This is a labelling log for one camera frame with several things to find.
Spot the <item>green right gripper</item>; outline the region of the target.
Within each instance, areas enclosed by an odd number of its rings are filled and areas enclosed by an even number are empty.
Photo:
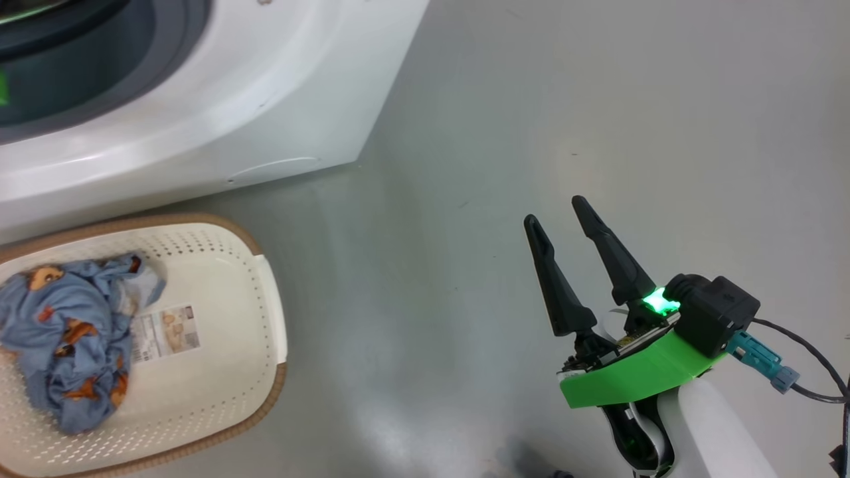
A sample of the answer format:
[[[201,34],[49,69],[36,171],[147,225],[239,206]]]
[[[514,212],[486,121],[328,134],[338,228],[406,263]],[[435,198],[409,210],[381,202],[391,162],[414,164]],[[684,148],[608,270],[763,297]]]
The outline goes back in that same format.
[[[584,196],[571,204],[583,233],[593,241],[612,283],[616,305],[641,301],[649,312],[664,312],[667,327],[645,333],[612,336],[606,324],[597,324],[591,309],[583,306],[555,260],[552,242],[537,217],[528,214],[523,229],[533,257],[541,293],[553,334],[586,337],[593,332],[614,344],[614,355],[604,356],[597,366],[579,365],[576,360],[558,373],[558,383],[573,408],[609,406],[638,402],[689,383],[710,370],[722,356],[707,358],[674,331],[679,303],[663,297],[643,267],[604,223]]]

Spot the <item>blue bear-print garment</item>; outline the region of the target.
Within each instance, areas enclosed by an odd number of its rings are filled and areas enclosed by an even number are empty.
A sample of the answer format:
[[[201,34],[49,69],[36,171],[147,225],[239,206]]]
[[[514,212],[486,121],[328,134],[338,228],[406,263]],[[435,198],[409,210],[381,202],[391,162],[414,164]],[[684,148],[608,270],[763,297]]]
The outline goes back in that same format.
[[[71,436],[112,417],[128,393],[131,321],[165,287],[136,253],[43,264],[0,283],[0,347],[31,406]]]

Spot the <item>grey rubber door gasket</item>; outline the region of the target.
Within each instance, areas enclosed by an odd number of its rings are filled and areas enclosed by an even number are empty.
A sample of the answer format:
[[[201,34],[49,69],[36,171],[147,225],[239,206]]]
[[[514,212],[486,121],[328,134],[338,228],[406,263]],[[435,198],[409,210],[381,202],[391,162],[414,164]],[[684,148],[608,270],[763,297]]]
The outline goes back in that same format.
[[[170,78],[214,0],[0,0],[0,145],[72,128]]]

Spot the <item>white front-load washing machine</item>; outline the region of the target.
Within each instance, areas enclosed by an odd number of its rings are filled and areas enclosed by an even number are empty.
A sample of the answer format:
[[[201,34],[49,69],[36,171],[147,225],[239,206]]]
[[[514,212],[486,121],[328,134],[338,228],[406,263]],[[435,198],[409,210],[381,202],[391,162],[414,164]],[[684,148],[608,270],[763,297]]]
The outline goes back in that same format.
[[[0,145],[0,244],[236,189],[229,176],[271,161],[355,161],[428,3],[214,0],[154,90]]]

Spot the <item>round white filter cover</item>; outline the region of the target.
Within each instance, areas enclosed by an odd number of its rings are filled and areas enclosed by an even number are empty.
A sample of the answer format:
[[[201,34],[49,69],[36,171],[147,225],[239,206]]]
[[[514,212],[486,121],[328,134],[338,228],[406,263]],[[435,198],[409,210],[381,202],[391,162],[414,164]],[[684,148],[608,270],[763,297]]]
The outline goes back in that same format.
[[[304,175],[304,173],[319,169],[320,166],[321,160],[316,157],[296,157],[271,161],[234,173],[227,178],[226,184],[229,187],[247,187],[247,185]]]

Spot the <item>paper basket label sticker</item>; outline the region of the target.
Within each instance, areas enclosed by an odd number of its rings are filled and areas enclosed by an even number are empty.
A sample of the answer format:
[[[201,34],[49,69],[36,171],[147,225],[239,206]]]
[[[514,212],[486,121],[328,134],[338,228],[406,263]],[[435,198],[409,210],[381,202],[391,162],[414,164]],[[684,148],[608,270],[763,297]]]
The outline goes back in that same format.
[[[192,305],[178,305],[138,315],[131,320],[131,363],[175,356],[201,347]]]

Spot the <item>cream perforated laundry basket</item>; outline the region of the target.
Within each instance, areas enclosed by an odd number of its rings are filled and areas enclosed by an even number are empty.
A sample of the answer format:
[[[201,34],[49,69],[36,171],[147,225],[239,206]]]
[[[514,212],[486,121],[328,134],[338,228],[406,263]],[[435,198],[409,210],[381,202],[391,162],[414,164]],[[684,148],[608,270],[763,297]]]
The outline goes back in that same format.
[[[68,436],[36,411],[0,351],[0,478],[116,478],[182,459],[258,424],[286,379],[288,338],[270,263],[235,223],[211,214],[116,220],[0,247],[0,281],[43,264],[137,252],[166,279],[140,315],[188,303],[201,347],[131,366],[124,405]]]

